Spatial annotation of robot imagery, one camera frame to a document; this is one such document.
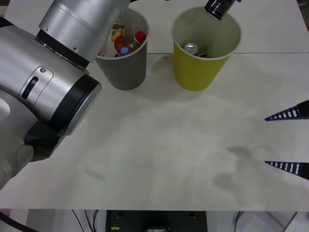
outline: white table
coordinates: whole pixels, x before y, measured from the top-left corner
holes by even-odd
[[[172,59],[148,55],[131,91],[91,64],[98,100],[0,208],[308,211],[309,181],[264,163],[308,162],[308,121],[264,118],[308,99],[309,54],[235,54],[202,92],[178,86]]]
[[[177,15],[208,0],[139,0],[130,5],[150,25],[148,53],[173,53],[171,26]],[[11,0],[5,18],[33,34],[53,0]],[[230,13],[243,40],[238,53],[309,52],[309,33],[296,0],[243,0]]]

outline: floor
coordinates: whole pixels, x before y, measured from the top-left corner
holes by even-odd
[[[75,210],[85,232],[91,232],[84,210]],[[87,210],[92,222],[94,210]],[[208,232],[233,232],[238,212],[208,211]],[[11,217],[39,232],[78,232],[82,231],[71,210],[25,210],[11,211]],[[98,232],[105,231],[106,211],[100,210],[96,219]],[[295,212],[241,212],[237,222],[237,232],[307,232],[307,213]],[[0,222],[0,231],[17,232]]]

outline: black object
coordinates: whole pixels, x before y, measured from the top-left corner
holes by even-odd
[[[265,118],[265,121],[309,119],[309,101],[304,101],[294,107],[278,112]]]
[[[309,163],[265,161],[265,163],[309,180]]]
[[[76,64],[82,68],[86,68],[89,64],[89,61],[85,58],[81,57],[77,53],[73,52],[69,48],[67,48],[62,43],[55,40],[53,37],[51,37],[49,34],[47,34],[45,31],[40,30],[37,34],[37,39],[42,43],[47,45],[50,49],[53,51],[59,53],[66,59],[68,59],[73,64]]]
[[[234,2],[235,0],[209,0],[205,10],[215,18],[222,20]]]
[[[78,224],[79,224],[80,227],[82,228],[82,231],[85,232],[84,229],[83,229],[83,227],[82,227],[82,225],[81,225],[81,222],[79,221],[78,217],[76,216],[76,213],[74,212],[74,210],[72,210],[72,212],[74,213],[74,215],[75,215],[75,217],[76,217],[76,219],[77,219],[77,221],[78,221]]]
[[[3,17],[0,17],[0,28],[11,26],[11,25],[13,25],[13,24],[10,23],[8,20],[6,20]]]
[[[12,226],[15,229],[18,229],[19,231],[22,232],[38,232],[34,229],[31,229],[27,226],[24,226],[20,224],[19,222],[11,219],[9,216],[6,216],[4,213],[0,212],[0,220],[3,221],[4,223],[8,224],[9,226]]]
[[[89,221],[89,218],[88,218],[87,210],[85,210],[85,215],[86,215],[86,219],[87,219],[88,226],[89,226],[91,232],[93,232],[93,229],[92,229],[92,227],[91,227],[91,225],[90,225],[90,221]]]
[[[238,219],[239,219],[239,215],[240,215],[240,211],[238,211],[238,214],[237,214],[237,217],[236,217],[234,232],[236,232],[236,227],[237,227],[237,222],[238,222]]]
[[[25,144],[33,147],[31,162],[47,159],[63,139],[63,133],[36,122],[26,133]]]
[[[93,214],[93,222],[92,222],[92,227],[93,227],[93,232],[96,232],[96,217],[98,214],[98,210],[95,211],[95,213]]]
[[[83,75],[68,91],[50,119],[50,126],[61,130],[68,126],[79,108],[99,82],[88,74]]]
[[[33,87],[35,86],[35,84],[38,82],[38,80],[39,80],[39,79],[38,79],[37,76],[34,76],[34,77],[32,78],[32,80],[31,80],[31,81],[29,82],[29,84],[27,85],[25,91],[24,91],[23,94],[21,95],[21,97],[22,97],[23,99],[27,99],[27,98],[28,98],[28,96],[29,96],[31,90],[33,89]]]
[[[108,210],[106,232],[207,232],[205,211]]]

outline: cable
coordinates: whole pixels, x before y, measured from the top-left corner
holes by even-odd
[[[24,226],[20,224],[19,222],[11,219],[9,216],[6,216],[4,213],[0,212],[0,220],[3,221],[4,223],[8,224],[9,226],[12,226],[15,229],[18,229],[22,232],[38,232],[34,229],[31,229],[27,226]]]
[[[91,230],[91,232],[93,232],[93,229],[92,229],[92,227],[91,227],[91,225],[90,225],[90,221],[89,221],[89,219],[88,219],[88,215],[87,215],[87,211],[85,210],[85,214],[86,214],[86,218],[87,218],[87,222],[88,222],[88,225],[89,225],[89,227],[90,227],[90,230]]]
[[[76,217],[76,219],[77,219],[79,225],[81,226],[83,232],[85,232],[84,229],[83,229],[83,227],[82,227],[82,225],[81,225],[81,222],[79,221],[78,217],[76,216],[76,213],[74,212],[74,210],[72,210],[72,211],[73,211],[73,213],[74,213],[74,215],[75,215],[75,217]]]
[[[240,211],[238,211],[238,214],[237,214],[237,217],[236,217],[236,222],[235,222],[235,229],[234,229],[234,232],[236,232],[236,226],[237,226],[237,222],[238,222],[239,214],[240,214]]]
[[[95,213],[93,214],[93,222],[92,222],[93,232],[97,232],[96,226],[95,226],[97,214],[98,214],[98,210],[96,210]]]

